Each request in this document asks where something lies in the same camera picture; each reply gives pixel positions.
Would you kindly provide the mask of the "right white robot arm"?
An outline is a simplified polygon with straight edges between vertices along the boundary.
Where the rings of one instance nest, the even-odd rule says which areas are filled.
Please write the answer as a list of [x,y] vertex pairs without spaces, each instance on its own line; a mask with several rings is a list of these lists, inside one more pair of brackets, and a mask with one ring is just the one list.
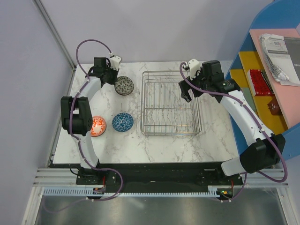
[[285,138],[282,134],[274,134],[252,110],[246,101],[240,86],[232,78],[225,79],[221,64],[218,60],[204,63],[192,59],[180,64],[180,74],[183,78],[179,82],[181,98],[190,102],[189,92],[195,98],[203,93],[209,94],[221,104],[234,119],[242,132],[247,148],[236,158],[224,161],[221,169],[215,172],[215,180],[219,184],[226,184],[232,175],[242,173],[259,173],[271,179],[262,172],[263,169],[282,163],[284,176],[278,183],[287,179],[287,167],[282,156]]

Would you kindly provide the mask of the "spiral bound booklet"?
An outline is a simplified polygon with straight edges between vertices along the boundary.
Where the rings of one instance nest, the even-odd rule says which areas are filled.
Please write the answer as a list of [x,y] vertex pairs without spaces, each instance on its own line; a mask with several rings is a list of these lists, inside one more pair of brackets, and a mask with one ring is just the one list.
[[273,79],[281,85],[300,85],[300,39],[275,34],[259,36],[264,60]]

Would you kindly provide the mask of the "leaf pattern bowl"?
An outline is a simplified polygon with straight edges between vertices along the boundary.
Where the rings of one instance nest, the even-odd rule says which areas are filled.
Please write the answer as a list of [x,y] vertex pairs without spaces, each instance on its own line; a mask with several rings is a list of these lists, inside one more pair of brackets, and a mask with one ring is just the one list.
[[131,94],[134,90],[133,81],[127,76],[119,76],[114,85],[115,91],[122,96]]

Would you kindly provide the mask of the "brown small toy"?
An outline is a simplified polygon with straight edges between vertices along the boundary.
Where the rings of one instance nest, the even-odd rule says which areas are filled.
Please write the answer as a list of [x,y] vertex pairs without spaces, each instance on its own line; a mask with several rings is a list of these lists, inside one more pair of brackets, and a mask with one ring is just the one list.
[[282,114],[279,104],[275,98],[268,103],[268,109],[272,115]]

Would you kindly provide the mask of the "blue triangle pattern bowl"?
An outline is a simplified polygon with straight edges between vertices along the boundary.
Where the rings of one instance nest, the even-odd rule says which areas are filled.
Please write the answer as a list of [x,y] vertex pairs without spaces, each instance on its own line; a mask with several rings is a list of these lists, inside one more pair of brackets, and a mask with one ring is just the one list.
[[114,116],[112,120],[112,127],[118,132],[127,132],[129,131],[134,124],[133,117],[126,113],[122,112]]

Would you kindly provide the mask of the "red patterned box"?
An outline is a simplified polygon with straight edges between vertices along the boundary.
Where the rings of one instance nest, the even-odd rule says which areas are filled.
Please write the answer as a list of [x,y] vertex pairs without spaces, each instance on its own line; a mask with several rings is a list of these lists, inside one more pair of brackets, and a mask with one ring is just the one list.
[[274,92],[264,70],[250,69],[247,72],[247,77],[254,96],[274,96]]

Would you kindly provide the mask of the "blue wooden shelf unit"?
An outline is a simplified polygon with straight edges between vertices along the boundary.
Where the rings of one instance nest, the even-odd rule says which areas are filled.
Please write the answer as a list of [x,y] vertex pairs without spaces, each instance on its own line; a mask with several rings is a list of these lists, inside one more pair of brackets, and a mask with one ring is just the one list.
[[264,33],[298,38],[300,2],[277,0],[266,6],[250,29],[227,73],[242,88],[249,88],[254,112],[273,131],[285,138],[283,157],[288,161],[300,154],[300,89],[276,82],[263,59],[259,36]]

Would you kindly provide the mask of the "metal wire dish rack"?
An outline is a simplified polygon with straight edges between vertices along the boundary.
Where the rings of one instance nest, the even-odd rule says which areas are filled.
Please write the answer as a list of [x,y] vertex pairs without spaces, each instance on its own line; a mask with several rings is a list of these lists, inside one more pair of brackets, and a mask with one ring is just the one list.
[[200,101],[181,98],[179,71],[142,73],[141,124],[145,136],[194,136],[202,131]]

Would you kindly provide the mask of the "pale green box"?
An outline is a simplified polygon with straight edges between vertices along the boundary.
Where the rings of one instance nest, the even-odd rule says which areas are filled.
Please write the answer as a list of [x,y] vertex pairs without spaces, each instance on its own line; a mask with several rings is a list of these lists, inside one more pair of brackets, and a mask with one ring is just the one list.
[[252,97],[250,89],[249,88],[241,88],[241,91],[243,92],[245,100],[248,102],[251,109],[256,113],[257,110],[256,110],[256,106],[255,106],[254,99]]

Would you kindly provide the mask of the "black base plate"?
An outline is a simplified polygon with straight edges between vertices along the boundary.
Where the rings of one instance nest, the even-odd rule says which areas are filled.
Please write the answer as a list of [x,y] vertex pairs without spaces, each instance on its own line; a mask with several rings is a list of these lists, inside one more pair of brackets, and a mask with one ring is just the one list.
[[208,186],[242,185],[227,177],[220,162],[99,164],[100,171],[80,168],[77,185],[105,185],[110,191],[199,191]]

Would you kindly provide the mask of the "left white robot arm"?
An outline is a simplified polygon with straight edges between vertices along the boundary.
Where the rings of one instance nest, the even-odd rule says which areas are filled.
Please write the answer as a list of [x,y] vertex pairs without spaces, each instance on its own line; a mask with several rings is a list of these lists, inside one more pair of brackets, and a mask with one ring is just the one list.
[[121,61],[122,58],[116,55],[109,58],[95,57],[94,65],[79,90],[71,96],[63,96],[60,100],[62,128],[77,145],[81,168],[90,169],[86,178],[92,184],[99,184],[103,173],[97,168],[99,159],[90,136],[93,124],[90,100],[104,84],[114,85],[117,82]]

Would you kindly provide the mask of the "aluminium corner profile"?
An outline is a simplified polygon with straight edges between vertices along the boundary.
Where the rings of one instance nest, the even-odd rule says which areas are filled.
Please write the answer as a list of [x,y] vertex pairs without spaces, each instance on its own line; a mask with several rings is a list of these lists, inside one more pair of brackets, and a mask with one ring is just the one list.
[[41,0],[33,0],[33,3],[35,4],[35,6],[37,7],[39,13],[41,14],[43,20],[45,21],[51,35],[53,36],[55,42],[58,44],[61,52],[63,53],[66,61],[68,62],[69,66],[72,68],[72,70],[74,71],[76,69],[76,64],[74,63],[74,61],[71,58],[71,55],[69,53],[69,51],[67,50],[61,36],[59,35],[50,15],[48,14],[45,6],[43,5]]

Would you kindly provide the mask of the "orange floral bowl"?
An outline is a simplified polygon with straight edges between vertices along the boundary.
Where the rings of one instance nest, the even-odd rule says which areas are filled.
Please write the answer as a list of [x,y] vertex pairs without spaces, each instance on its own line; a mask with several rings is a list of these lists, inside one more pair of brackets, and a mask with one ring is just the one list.
[[90,135],[92,137],[101,136],[106,131],[106,121],[101,116],[94,116]]

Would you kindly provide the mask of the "aluminium rail frame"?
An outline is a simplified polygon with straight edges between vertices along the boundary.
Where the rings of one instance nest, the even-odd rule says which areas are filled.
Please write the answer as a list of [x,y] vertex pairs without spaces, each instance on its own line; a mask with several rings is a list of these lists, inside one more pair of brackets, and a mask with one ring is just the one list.
[[[35,187],[75,187],[76,176],[66,168],[39,168],[35,176]],[[287,188],[288,182],[273,182],[259,173],[249,174],[245,188]]]

